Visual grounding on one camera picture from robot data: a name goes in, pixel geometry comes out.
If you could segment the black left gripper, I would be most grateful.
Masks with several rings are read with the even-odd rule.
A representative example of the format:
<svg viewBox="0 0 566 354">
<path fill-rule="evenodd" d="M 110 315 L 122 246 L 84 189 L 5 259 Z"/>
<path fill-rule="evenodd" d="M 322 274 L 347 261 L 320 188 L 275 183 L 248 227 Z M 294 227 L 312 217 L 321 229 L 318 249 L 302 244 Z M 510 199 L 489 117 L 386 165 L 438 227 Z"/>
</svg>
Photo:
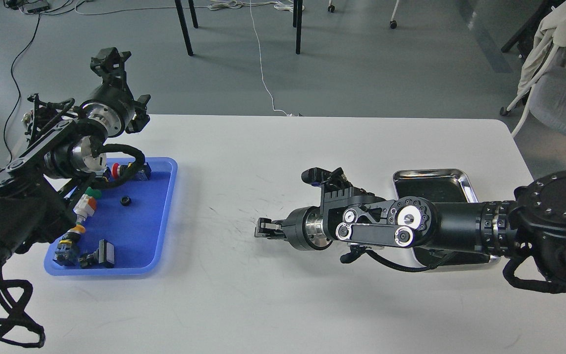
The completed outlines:
<svg viewBox="0 0 566 354">
<path fill-rule="evenodd" d="M 124 63 L 130 56 L 130 51 L 120 52 L 110 47 L 101 49 L 90 61 L 90 69 L 102 78 L 103 85 L 93 90 L 81 104 L 81 110 L 86 118 L 103 126 L 107 138 L 124 132 L 140 133 L 150 121 L 147 104 L 151 95 L 144 94 L 134 100 L 126 83 Z"/>
</svg>

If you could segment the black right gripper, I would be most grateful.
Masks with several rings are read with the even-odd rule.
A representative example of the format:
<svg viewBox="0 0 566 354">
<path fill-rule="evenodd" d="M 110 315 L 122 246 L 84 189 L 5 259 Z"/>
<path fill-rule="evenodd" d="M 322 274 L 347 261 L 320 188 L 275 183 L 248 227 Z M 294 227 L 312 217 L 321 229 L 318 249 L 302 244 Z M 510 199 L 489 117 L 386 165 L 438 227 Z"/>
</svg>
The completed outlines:
<svg viewBox="0 0 566 354">
<path fill-rule="evenodd" d="M 301 251 L 322 251 L 333 242 L 324 230 L 323 215 L 316 206 L 293 210 L 285 220 L 258 218 L 255 237 L 287 240 Z"/>
</svg>

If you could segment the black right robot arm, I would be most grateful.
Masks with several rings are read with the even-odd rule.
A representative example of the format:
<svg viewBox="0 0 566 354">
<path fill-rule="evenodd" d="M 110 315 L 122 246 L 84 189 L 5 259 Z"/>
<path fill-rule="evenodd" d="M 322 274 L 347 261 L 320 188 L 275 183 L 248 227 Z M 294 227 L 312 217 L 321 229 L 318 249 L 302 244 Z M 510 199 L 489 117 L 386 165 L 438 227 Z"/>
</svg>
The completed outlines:
<svg viewBox="0 0 566 354">
<path fill-rule="evenodd" d="M 343 264 L 369 255 L 404 272 L 436 269 L 456 252 L 503 256 L 503 276 L 514 288 L 566 293 L 566 171 L 516 188 L 514 200 L 481 203 L 387 200 L 353 186 L 341 168 L 310 168 L 301 179 L 321 189 L 319 206 L 283 220 L 260 218 L 255 237 L 303 251 L 342 241 L 350 248 Z"/>
</svg>

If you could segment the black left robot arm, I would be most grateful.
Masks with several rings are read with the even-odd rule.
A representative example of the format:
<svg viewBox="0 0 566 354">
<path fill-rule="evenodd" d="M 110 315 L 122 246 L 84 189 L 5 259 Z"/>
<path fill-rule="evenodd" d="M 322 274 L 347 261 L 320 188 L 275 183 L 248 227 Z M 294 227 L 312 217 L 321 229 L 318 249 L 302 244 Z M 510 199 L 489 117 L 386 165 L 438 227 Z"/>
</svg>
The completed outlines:
<svg viewBox="0 0 566 354">
<path fill-rule="evenodd" d="M 131 53 L 115 47 L 99 51 L 90 69 L 102 79 L 86 101 L 41 101 L 38 94 L 27 123 L 28 148 L 0 168 L 0 341 L 16 326 L 37 334 L 23 348 L 40 348 L 45 330 L 26 312 L 33 293 L 27 280 L 4 280 L 2 267 L 33 244 L 51 243 L 66 235 L 61 252 L 75 258 L 71 243 L 77 222 L 90 215 L 88 188 L 105 190 L 131 180 L 144 166 L 144 153 L 108 138 L 141 132 L 149 123 L 150 95 L 135 99 L 124 65 Z"/>
</svg>

